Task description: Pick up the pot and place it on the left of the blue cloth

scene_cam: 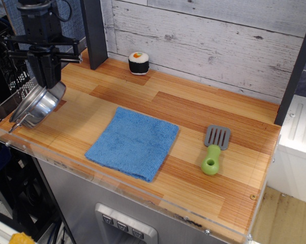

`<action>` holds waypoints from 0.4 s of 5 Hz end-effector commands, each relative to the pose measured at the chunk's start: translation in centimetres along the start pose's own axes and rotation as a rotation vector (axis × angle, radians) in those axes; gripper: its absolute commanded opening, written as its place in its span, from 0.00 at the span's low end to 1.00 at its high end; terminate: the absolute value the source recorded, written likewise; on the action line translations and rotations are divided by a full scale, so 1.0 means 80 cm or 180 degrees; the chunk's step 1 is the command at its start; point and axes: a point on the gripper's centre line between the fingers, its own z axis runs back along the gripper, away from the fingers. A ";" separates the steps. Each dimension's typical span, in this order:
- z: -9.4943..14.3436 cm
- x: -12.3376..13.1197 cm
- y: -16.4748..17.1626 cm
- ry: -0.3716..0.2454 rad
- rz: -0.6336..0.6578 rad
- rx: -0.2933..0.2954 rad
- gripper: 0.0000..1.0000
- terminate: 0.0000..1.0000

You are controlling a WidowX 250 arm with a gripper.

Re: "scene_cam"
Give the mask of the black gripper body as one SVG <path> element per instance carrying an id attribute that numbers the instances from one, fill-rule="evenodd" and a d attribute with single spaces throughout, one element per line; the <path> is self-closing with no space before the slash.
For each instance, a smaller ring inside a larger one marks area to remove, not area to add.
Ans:
<path id="1" fill-rule="evenodd" d="M 7 36 L 9 57 L 30 63 L 81 63 L 79 41 L 62 35 L 63 19 L 56 1 L 18 1 L 25 34 Z"/>

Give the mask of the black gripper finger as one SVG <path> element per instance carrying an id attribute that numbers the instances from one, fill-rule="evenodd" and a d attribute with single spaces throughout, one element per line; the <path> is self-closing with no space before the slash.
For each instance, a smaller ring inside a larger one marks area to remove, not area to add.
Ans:
<path id="1" fill-rule="evenodd" d="M 41 57 L 41 63 L 45 86 L 51 89 L 61 80 L 61 62 L 58 57 L 50 54 Z"/>
<path id="2" fill-rule="evenodd" d="M 27 53 L 27 59 L 33 71 L 33 74 L 36 77 L 36 81 L 40 86 L 45 86 L 45 77 L 41 66 L 40 57 L 37 57 L 35 54 L 30 51 Z"/>

